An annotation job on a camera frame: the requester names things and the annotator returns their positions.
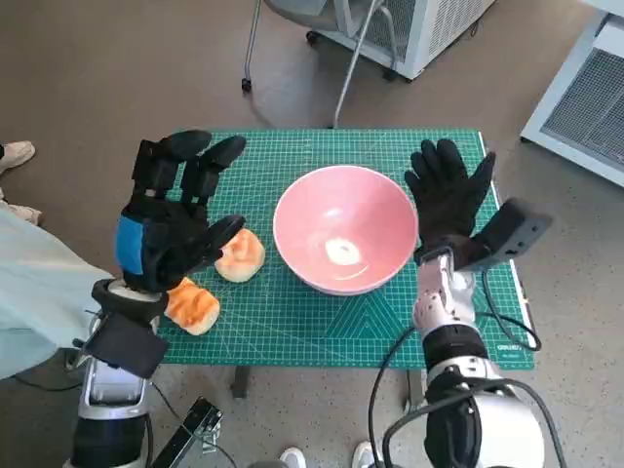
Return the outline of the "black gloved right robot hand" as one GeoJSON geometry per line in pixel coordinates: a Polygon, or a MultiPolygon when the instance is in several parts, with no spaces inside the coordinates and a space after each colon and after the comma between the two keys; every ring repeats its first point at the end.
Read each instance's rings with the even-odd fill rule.
{"type": "Polygon", "coordinates": [[[417,255],[441,246],[451,246],[456,254],[468,256],[483,249],[483,243],[472,233],[491,185],[495,161],[496,154],[490,152],[469,174],[452,140],[421,141],[420,149],[410,156],[411,169],[405,172],[419,219],[417,255]]]}

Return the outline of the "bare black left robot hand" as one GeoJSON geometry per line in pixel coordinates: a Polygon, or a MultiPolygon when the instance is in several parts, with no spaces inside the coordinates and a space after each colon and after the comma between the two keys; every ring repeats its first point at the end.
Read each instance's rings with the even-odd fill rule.
{"type": "Polygon", "coordinates": [[[211,141],[211,133],[189,130],[140,142],[133,192],[115,241],[131,288],[149,293],[175,288],[188,273],[219,260],[221,249],[244,227],[239,214],[210,224],[207,207],[220,174],[242,155],[247,141],[242,136],[211,141]]]}

